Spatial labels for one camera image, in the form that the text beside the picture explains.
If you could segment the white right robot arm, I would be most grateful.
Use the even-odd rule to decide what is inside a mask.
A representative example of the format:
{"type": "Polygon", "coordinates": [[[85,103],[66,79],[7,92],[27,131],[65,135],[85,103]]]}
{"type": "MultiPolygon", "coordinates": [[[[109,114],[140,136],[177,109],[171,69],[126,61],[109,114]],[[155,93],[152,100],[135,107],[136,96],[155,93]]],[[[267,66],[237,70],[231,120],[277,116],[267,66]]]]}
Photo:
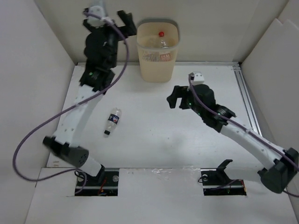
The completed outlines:
{"type": "Polygon", "coordinates": [[[257,173],[261,183],[270,191],[281,194],[299,171],[299,153],[294,148],[279,147],[237,122],[236,114],[216,103],[214,92],[205,84],[176,85],[167,102],[175,108],[191,109],[216,132],[230,138],[252,154],[263,168],[257,173]]]}

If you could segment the small black cap cola bottle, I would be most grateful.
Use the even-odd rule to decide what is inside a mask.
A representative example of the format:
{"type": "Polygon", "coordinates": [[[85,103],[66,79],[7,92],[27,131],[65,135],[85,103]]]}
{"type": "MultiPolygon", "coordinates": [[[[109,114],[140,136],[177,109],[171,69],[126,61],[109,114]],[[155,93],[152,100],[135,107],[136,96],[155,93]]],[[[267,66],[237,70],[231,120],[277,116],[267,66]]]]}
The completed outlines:
{"type": "Polygon", "coordinates": [[[122,110],[120,108],[113,108],[108,116],[105,130],[104,130],[104,137],[107,138],[110,134],[116,129],[117,124],[120,121],[122,116],[122,110]]]}

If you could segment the red label water bottle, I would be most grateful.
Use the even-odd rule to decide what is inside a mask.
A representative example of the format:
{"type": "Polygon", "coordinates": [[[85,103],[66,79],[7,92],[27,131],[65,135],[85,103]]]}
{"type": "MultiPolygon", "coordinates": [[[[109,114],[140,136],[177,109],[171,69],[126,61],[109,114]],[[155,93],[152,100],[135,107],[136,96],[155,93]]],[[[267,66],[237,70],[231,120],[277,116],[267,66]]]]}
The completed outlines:
{"type": "Polygon", "coordinates": [[[170,62],[173,58],[172,52],[167,51],[170,47],[173,47],[175,41],[167,37],[163,31],[160,31],[158,35],[151,36],[147,42],[146,47],[153,49],[162,49],[163,51],[150,51],[146,54],[145,58],[149,62],[170,62]]]}

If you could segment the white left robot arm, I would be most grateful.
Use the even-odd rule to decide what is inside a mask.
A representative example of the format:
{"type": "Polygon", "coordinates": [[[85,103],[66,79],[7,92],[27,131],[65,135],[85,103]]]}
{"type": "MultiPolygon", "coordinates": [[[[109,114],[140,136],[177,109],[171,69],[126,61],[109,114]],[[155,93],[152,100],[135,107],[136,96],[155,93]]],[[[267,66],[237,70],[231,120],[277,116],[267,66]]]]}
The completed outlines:
{"type": "Polygon", "coordinates": [[[79,80],[79,89],[73,108],[53,133],[46,136],[43,144],[58,158],[81,169],[88,180],[99,185],[104,181],[105,168],[79,145],[81,134],[99,101],[111,83],[115,82],[112,69],[117,64],[118,43],[137,33],[131,13],[117,12],[124,26],[118,27],[113,20],[85,10],[88,17],[83,21],[90,34],[85,40],[85,71],[79,80]]]}

